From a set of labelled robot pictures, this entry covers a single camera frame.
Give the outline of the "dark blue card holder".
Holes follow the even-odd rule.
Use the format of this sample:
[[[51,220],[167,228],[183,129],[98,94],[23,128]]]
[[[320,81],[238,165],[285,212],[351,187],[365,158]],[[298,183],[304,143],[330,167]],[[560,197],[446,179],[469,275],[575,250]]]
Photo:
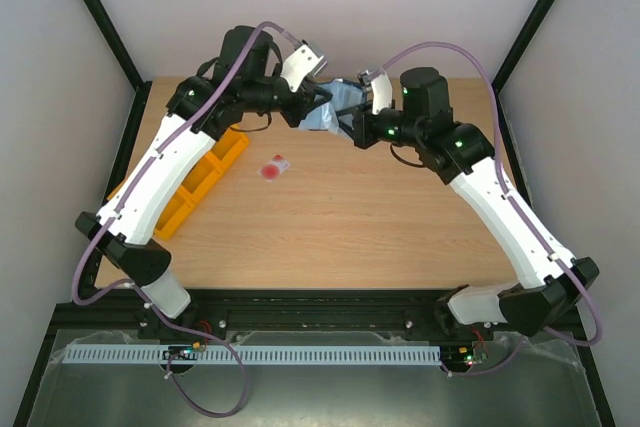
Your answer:
[[[300,123],[300,131],[327,131],[334,135],[338,133],[337,111],[346,107],[364,103],[366,93],[363,87],[356,82],[345,79],[334,79],[330,82],[319,84],[320,87],[330,91],[333,98],[330,102],[316,107]]]

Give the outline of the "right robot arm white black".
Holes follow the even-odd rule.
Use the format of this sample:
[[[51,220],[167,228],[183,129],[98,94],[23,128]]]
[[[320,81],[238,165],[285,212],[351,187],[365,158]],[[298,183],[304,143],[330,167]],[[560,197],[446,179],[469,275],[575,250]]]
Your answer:
[[[513,284],[462,285],[442,297],[436,326],[455,339],[471,324],[507,323],[522,335],[548,331],[599,274],[589,257],[576,258],[542,225],[513,188],[481,130],[455,120],[447,80],[432,67],[400,77],[402,107],[389,78],[336,85],[339,128],[360,149],[378,142],[410,147],[483,221],[514,268]]]

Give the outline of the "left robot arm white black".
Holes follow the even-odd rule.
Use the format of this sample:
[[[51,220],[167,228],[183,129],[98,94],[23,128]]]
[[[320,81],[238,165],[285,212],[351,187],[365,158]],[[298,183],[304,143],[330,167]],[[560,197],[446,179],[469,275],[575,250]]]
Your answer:
[[[105,295],[79,295],[81,274],[94,252],[125,272],[145,302],[175,319],[191,297],[171,272],[171,254],[153,239],[157,221],[197,162],[242,120],[244,113],[278,112],[296,127],[330,94],[312,81],[327,63],[313,44],[265,21],[236,26],[218,56],[183,80],[150,146],[116,194],[98,212],[81,213],[77,229],[89,244],[72,280],[72,299],[88,305]]]

